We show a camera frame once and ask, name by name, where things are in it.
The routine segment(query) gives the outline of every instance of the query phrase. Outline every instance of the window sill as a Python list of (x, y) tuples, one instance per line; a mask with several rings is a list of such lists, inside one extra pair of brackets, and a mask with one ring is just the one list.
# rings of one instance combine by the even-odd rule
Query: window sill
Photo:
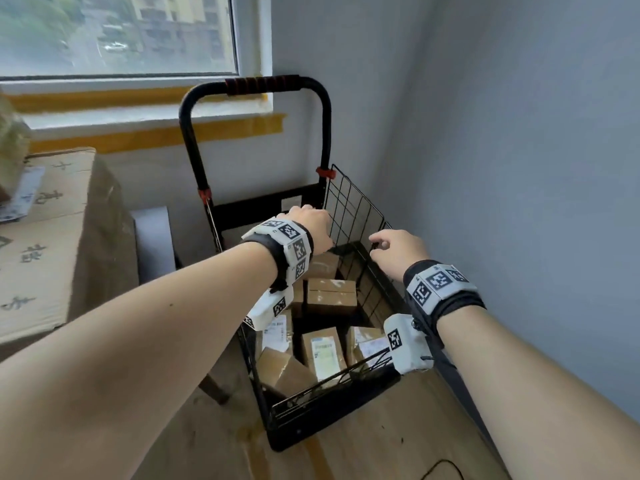
[[(69, 112), (23, 114), (34, 141), (132, 133), (178, 126), (178, 104), (109, 107)], [(273, 96), (251, 100), (201, 102), (193, 110), (192, 121), (208, 123), (273, 113)]]

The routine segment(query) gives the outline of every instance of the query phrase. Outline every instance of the building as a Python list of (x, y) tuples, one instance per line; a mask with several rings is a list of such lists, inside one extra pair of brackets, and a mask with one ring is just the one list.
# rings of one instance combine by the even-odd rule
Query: building
[(131, 0), (145, 55), (172, 72), (235, 71), (229, 0)]

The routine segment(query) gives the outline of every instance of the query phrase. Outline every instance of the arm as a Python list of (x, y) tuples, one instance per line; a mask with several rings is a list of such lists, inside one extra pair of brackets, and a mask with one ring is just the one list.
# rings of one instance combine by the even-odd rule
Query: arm
[[(406, 231), (373, 234), (372, 258), (402, 281), (429, 259)], [(440, 318), (438, 333), (514, 479), (634, 478), (640, 425), (496, 321), (468, 306)]]
[[(322, 253), (328, 215), (306, 207), (288, 218)], [(265, 247), (240, 244), (0, 364), (0, 478), (130, 478), (276, 274)]]

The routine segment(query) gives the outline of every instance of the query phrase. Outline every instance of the floor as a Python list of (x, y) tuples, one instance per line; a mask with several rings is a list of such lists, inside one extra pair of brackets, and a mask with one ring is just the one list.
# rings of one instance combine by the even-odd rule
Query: floor
[[(508, 479), (436, 371), (409, 374), (375, 400), (283, 453), (262, 428), (239, 345), (211, 372), (232, 392), (220, 407), (199, 390), (167, 425), (134, 480), (419, 480), (440, 458), (467, 480)], [(429, 480), (455, 479), (439, 465)]]

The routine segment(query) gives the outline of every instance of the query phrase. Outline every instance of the red clip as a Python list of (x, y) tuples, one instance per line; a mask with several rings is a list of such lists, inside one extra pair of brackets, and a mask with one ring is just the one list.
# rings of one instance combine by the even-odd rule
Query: red clip
[(316, 168), (316, 173), (320, 175), (320, 177), (328, 178), (329, 180), (333, 180), (335, 178), (335, 170), (324, 170), (318, 167)]
[(207, 202), (211, 200), (211, 189), (206, 189), (206, 190), (198, 189), (198, 195), (202, 199), (202, 203), (206, 205)]

